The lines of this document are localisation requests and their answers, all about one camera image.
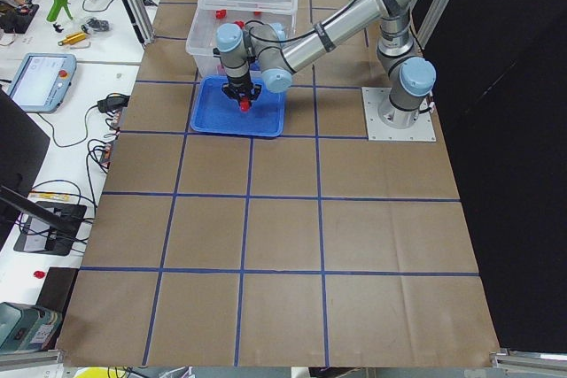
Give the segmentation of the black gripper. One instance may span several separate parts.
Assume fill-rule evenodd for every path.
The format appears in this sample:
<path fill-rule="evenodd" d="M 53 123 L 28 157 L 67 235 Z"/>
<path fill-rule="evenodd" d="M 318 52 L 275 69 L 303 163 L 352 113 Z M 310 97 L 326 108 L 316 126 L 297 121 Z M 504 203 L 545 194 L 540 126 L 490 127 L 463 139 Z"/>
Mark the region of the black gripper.
<path fill-rule="evenodd" d="M 230 99 L 239 101 L 242 97 L 247 97 L 251 102 L 253 102 L 260 96 L 262 86 L 257 83 L 237 86 L 227 82 L 222 84 L 221 90 Z"/>

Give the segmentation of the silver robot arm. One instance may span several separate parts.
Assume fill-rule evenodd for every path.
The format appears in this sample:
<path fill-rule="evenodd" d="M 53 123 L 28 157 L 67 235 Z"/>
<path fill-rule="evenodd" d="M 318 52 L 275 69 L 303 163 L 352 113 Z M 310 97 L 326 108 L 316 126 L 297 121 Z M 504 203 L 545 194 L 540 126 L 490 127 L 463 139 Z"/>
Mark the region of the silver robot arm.
<path fill-rule="evenodd" d="M 216 31 L 214 50 L 228 79 L 221 90 L 248 108 L 263 88 L 274 93 L 286 91 L 296 72 L 379 21 L 377 57 L 392 88 L 379 105 L 378 115 L 389 127 L 412 127 L 423 99 L 431 93 L 436 70 L 416 54 L 416 39 L 410 33 L 411 1 L 351 0 L 327 19 L 314 23 L 310 31 L 290 39 L 277 25 L 259 20 L 249 20 L 243 26 L 222 24 Z"/>

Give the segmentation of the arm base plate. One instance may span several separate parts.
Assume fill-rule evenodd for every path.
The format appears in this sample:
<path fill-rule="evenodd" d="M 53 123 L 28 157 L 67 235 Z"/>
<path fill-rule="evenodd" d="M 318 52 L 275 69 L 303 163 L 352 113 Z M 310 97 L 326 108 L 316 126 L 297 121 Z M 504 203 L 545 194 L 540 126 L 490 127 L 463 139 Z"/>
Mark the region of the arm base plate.
<path fill-rule="evenodd" d="M 361 88 L 368 139 L 435 143 L 437 138 L 426 99 L 416 110 L 404 112 L 393 106 L 390 92 L 391 88 Z"/>

